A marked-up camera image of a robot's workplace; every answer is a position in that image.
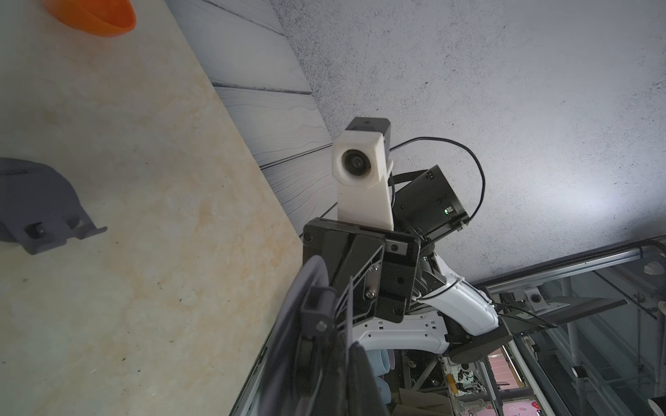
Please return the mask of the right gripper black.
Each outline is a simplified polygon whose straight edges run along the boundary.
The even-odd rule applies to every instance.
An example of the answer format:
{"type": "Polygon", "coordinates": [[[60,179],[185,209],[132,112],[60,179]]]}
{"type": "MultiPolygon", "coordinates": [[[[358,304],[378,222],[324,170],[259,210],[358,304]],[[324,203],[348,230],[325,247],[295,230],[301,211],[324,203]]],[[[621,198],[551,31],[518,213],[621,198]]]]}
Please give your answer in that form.
{"type": "Polygon", "coordinates": [[[320,256],[338,293],[337,332],[371,318],[400,323],[411,303],[421,241],[390,232],[315,218],[304,227],[303,255],[320,256]]]}

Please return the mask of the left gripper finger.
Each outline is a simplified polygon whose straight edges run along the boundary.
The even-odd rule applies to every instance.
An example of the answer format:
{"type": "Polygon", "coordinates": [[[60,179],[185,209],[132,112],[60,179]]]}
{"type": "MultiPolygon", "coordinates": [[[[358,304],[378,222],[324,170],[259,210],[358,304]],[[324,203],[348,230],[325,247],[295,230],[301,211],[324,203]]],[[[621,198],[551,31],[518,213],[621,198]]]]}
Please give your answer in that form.
{"type": "Polygon", "coordinates": [[[381,399],[366,352],[359,343],[352,344],[348,353],[347,399],[348,415],[390,415],[381,399]]]}

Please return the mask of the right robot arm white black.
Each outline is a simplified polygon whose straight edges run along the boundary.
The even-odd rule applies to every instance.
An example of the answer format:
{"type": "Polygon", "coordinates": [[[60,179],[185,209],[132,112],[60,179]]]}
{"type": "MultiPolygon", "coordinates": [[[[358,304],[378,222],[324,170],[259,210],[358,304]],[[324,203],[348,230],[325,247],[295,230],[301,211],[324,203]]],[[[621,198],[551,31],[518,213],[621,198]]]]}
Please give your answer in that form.
{"type": "Polygon", "coordinates": [[[456,363],[509,340],[492,300],[433,251],[468,222],[440,168],[334,175],[354,214],[305,227],[304,260],[317,268],[301,305],[305,340],[323,344],[344,330],[368,350],[421,350],[456,363]]]}

